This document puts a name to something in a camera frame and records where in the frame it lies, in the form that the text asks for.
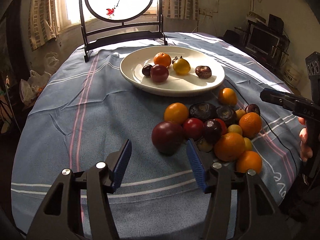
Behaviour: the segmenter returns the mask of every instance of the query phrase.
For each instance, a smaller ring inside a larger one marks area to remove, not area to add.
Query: blue gripper pad
[[[193,176],[196,179],[198,187],[201,188],[203,192],[206,191],[207,184],[205,182],[206,171],[202,166],[202,163],[198,157],[196,149],[193,147],[193,144],[190,140],[187,142],[187,156],[193,171]]]
[[[132,144],[131,141],[128,140],[126,145],[123,148],[122,154],[119,157],[119,160],[113,169],[113,182],[111,187],[114,191],[120,187],[125,170],[127,169],[130,157],[132,152]]]

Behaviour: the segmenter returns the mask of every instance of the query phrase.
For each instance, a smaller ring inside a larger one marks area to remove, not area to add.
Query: television
[[[253,27],[247,49],[262,52],[273,58],[276,51],[274,48],[278,46],[279,41],[279,37],[258,27]]]

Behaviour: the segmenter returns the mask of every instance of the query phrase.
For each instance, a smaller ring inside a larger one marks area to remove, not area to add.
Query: fruit pile
[[[193,139],[202,152],[213,151],[225,162],[236,161],[236,171],[262,170],[260,155],[252,151],[250,139],[262,128],[260,109],[255,104],[234,110],[236,93],[230,88],[220,90],[221,106],[202,102],[189,109],[181,103],[169,105],[164,112],[164,122],[157,124],[151,135],[159,152],[173,154],[184,139]]]
[[[187,60],[175,57],[171,61],[171,57],[163,52],[159,52],[153,58],[153,63],[155,65],[147,64],[142,68],[142,74],[146,77],[151,77],[153,82],[164,82],[169,77],[168,67],[173,65],[173,70],[177,75],[187,75],[191,66]],[[198,66],[195,69],[195,73],[199,78],[207,79],[212,76],[212,71],[208,66]]]

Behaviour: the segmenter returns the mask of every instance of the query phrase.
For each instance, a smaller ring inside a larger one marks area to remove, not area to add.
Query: monitor
[[[248,45],[251,45],[254,49],[272,56],[272,47],[277,47],[279,38],[271,33],[268,33],[258,27],[252,29],[251,37]]]

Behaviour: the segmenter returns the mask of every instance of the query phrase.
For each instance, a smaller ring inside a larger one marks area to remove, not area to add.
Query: metal screw head
[[[220,169],[222,167],[221,163],[213,163],[212,167],[214,167],[215,169]]]
[[[106,164],[105,164],[104,162],[99,162],[99,163],[96,164],[96,167],[97,167],[98,169],[102,169],[102,168],[104,168],[105,166],[106,166]]]
[[[247,173],[248,173],[250,176],[256,175],[256,171],[255,171],[255,170],[252,170],[252,169],[248,170]]]
[[[70,169],[64,169],[64,170],[62,171],[62,174],[63,174],[63,175],[68,175],[70,172],[71,172]]]

